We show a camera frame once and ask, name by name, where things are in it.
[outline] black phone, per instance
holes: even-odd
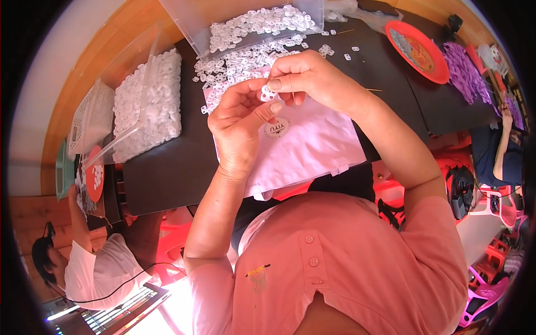
[[[373,0],[359,0],[358,7],[367,12],[381,11],[386,15],[398,16],[398,12],[387,2]]]

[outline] black table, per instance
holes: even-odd
[[[441,30],[439,25],[427,19],[407,12],[404,15],[404,20],[425,34],[430,30],[432,37]],[[450,131],[465,130],[488,123],[489,115],[494,114],[493,109],[489,113],[477,104],[467,105],[456,88],[437,85],[422,77],[398,55],[384,34],[373,31],[363,21],[349,18],[347,23],[326,22],[324,30],[330,29],[338,32],[354,30],[340,35],[308,35],[305,42],[309,48],[318,50],[323,44],[328,44],[335,54],[326,59],[365,88],[382,90],[373,93],[383,99],[425,143],[429,131],[439,135],[442,133],[440,130],[446,129],[441,128],[441,123],[451,125]],[[200,111],[205,105],[203,83],[191,81],[196,75],[193,70],[196,54],[186,39],[175,46],[183,59],[182,134],[123,165],[126,201],[133,215],[199,203],[218,166],[212,135],[206,125],[207,116]],[[358,46],[360,51],[352,51],[352,46]],[[298,46],[287,49],[303,50]],[[346,61],[344,54],[350,54],[352,60]],[[452,111],[452,108],[458,107],[466,110]],[[472,122],[452,121],[458,114],[470,113],[476,115],[470,117]],[[436,117],[444,120],[436,122]],[[379,155],[368,138],[356,124],[354,126],[367,160],[378,160]]]
[[[447,36],[444,34],[442,26],[416,14],[402,10],[400,12],[404,14],[403,22],[425,33],[441,51],[444,51],[443,43],[447,41]],[[455,35],[455,37],[455,43],[465,46],[458,36]],[[402,59],[388,40],[384,44],[386,52],[390,52]],[[420,75],[407,62],[404,61],[400,66],[402,65],[406,68],[404,72],[417,98],[430,133],[443,135],[483,126],[499,120],[493,107],[482,102],[482,99],[478,98],[472,105],[469,105],[461,92],[454,86],[436,84]]]

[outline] black bag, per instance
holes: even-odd
[[[466,167],[457,165],[445,176],[446,197],[456,220],[463,219],[471,209],[473,202],[474,177]]]

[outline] hand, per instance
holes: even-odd
[[[71,186],[69,186],[67,196],[69,200],[76,202],[76,199],[78,197],[78,186],[76,186],[76,184],[71,184]]]
[[[279,101],[260,101],[260,89],[266,83],[265,78],[259,78],[229,87],[209,115],[209,129],[220,154],[220,171],[234,180],[249,175],[259,148],[259,128],[283,108]]]
[[[269,89],[278,92],[287,106],[300,105],[307,93],[321,104],[344,113],[352,102],[350,98],[363,103],[364,98],[374,96],[312,50],[276,60],[269,80]]]
[[[510,108],[508,108],[506,103],[502,103],[500,109],[503,117],[503,129],[508,131],[512,130],[513,117]]]

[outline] needle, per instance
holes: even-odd
[[[342,34],[342,33],[347,33],[347,32],[351,32],[352,30],[354,30],[354,29],[350,29],[350,30],[345,30],[345,31],[343,31],[343,32],[337,33],[337,35],[338,35],[338,34]]]

